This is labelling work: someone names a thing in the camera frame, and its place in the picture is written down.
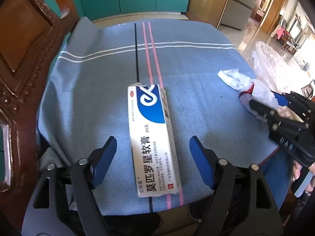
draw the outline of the silver screw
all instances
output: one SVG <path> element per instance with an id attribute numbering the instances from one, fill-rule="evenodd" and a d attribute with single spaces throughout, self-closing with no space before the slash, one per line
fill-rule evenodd
<path id="1" fill-rule="evenodd" d="M 222 165 L 222 166 L 225 166 L 227 164 L 227 160 L 225 159 L 220 159 L 219 160 L 219 163 Z"/>
<path id="2" fill-rule="evenodd" d="M 278 128 L 278 125 L 275 123 L 275 124 L 272 126 L 272 130 L 273 130 L 273 131 L 276 131 L 277 128 Z"/>
<path id="3" fill-rule="evenodd" d="M 259 170 L 259 167 L 258 167 L 257 164 L 252 164 L 251 167 L 252 167 L 252 169 L 255 170 L 255 171 Z"/>
<path id="4" fill-rule="evenodd" d="M 54 168 L 55 168 L 55 165 L 53 163 L 47 166 L 48 170 L 53 170 Z"/>
<path id="5" fill-rule="evenodd" d="M 81 160 L 79 160 L 80 165 L 85 165 L 87 163 L 88 163 L 88 160 L 86 158 L 82 158 Z"/>

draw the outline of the brown wood frame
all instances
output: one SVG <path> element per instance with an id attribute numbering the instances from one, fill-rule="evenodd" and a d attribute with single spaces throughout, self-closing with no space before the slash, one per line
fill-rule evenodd
<path id="1" fill-rule="evenodd" d="M 20 229 L 37 183 L 36 113 L 48 70 L 79 20 L 72 0 L 56 0 L 57 17 L 43 0 L 5 0 L 0 6 L 0 124 L 5 180 L 0 208 Z"/>

